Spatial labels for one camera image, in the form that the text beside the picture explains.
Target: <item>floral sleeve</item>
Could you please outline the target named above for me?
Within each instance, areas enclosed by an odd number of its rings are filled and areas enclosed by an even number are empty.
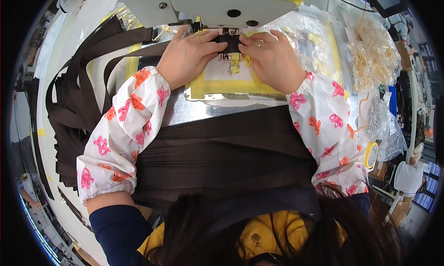
[[[297,91],[287,95],[294,128],[318,164],[312,184],[336,185],[346,196],[368,192],[365,150],[347,124],[350,106],[333,79],[307,73]]]
[[[83,205],[100,194],[134,192],[137,155],[156,137],[169,95],[169,84],[154,67],[143,68],[122,85],[77,157]]]

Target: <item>yellow shirt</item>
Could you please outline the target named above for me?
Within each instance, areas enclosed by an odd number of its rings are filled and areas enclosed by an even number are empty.
[[[307,230],[303,219],[299,216],[297,211],[279,211],[273,213],[273,223],[276,233],[279,235],[281,246],[285,246],[284,229],[288,226],[288,240],[291,245],[299,250],[308,237]],[[162,223],[159,225],[150,236],[137,249],[141,254],[145,254],[145,250],[149,250],[163,243],[163,233],[165,226]],[[276,244],[276,239],[273,235],[271,219],[269,214],[264,214],[252,218],[247,224],[241,234],[241,241],[243,242],[247,254],[247,258],[252,258],[256,255],[270,252],[274,254],[281,254]]]

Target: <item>masking tape roll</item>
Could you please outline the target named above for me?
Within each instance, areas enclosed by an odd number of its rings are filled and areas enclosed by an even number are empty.
[[[365,159],[364,159],[364,166],[367,169],[370,169],[373,167],[373,165],[376,162],[376,158],[378,158],[378,144],[370,142],[367,145],[367,148],[365,149]]]

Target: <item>stack of brown straps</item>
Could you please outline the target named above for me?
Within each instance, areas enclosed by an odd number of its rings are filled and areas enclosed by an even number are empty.
[[[46,105],[58,142],[56,171],[66,186],[76,189],[75,159],[83,154],[91,132],[112,105],[106,91],[100,112],[86,64],[155,36],[152,28],[123,31],[113,17],[81,44],[64,65],[68,66],[66,74],[50,84]],[[161,56],[167,45],[164,42],[114,58],[104,71],[105,86],[122,58]],[[56,104],[52,102],[53,84]],[[288,185],[311,187],[317,168],[292,125],[287,105],[161,128],[139,154],[136,166],[133,199],[161,211],[180,194],[203,193],[218,200]]]

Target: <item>navy blue sleeve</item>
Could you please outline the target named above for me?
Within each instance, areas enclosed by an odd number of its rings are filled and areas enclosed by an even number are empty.
[[[369,214],[370,194],[369,193],[355,194],[348,198],[351,198],[352,201],[358,206],[359,210],[362,211],[367,220],[370,220],[370,214]]]
[[[137,208],[100,208],[91,213],[89,220],[110,266],[139,266],[148,262],[137,249],[153,230]]]

